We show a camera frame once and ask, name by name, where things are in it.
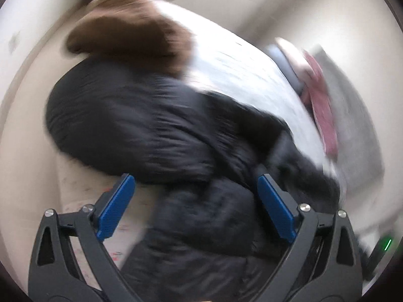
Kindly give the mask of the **black puffer jacket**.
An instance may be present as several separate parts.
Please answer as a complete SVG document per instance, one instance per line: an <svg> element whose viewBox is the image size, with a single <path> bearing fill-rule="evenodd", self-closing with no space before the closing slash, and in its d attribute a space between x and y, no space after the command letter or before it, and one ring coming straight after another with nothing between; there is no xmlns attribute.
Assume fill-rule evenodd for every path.
<svg viewBox="0 0 403 302"><path fill-rule="evenodd" d="M86 58L54 86L57 148L162 194L122 275L144 301L248 301L286 249L257 173L320 213L340 188L295 146L284 121L181 81L191 34L151 0L94 0L66 40Z"/></svg>

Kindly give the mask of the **grey padded headboard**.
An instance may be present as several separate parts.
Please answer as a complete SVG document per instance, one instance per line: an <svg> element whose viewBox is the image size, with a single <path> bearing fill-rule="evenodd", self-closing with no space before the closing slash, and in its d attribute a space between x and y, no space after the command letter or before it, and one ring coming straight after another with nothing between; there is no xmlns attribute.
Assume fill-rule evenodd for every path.
<svg viewBox="0 0 403 302"><path fill-rule="evenodd" d="M381 146L370 113L349 78L323 48L314 58L324 75L338 137L336 168L352 193L384 175Z"/></svg>

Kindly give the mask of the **pink pillow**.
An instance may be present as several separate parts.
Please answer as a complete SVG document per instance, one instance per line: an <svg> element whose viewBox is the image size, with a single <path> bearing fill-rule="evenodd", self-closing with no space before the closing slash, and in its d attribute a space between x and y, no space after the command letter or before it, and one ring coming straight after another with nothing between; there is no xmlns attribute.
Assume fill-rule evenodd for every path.
<svg viewBox="0 0 403 302"><path fill-rule="evenodd" d="M318 62L307 51L303 51L303 54L314 73L305 85L305 103L310 103L312 108L312 115L320 133L326 156L336 160L338 158L338 136L326 81Z"/></svg>

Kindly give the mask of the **light blue folded blanket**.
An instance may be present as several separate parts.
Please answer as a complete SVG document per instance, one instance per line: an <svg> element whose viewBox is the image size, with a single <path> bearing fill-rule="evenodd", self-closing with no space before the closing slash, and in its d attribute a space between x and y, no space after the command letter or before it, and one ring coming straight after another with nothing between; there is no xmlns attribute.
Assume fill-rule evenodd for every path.
<svg viewBox="0 0 403 302"><path fill-rule="evenodd" d="M263 52L269 56L281 70L284 77L286 77L288 83L296 92L296 94L301 97L304 90L304 83L300 81L292 69L287 57L283 54L281 49L276 44L269 44L264 47Z"/></svg>

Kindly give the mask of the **bed with cherry sheet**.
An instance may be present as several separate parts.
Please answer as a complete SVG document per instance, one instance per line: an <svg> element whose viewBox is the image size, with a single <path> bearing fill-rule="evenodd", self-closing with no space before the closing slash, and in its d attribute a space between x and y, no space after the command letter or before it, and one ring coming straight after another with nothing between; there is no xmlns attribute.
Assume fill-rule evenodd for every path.
<svg viewBox="0 0 403 302"><path fill-rule="evenodd" d="M146 231L122 264L147 300L241 297L271 276L287 244L257 193L268 171L298 203L338 209L319 136L276 64L197 44L185 81L88 57L54 86L57 147L102 175L158 188Z"/></svg>

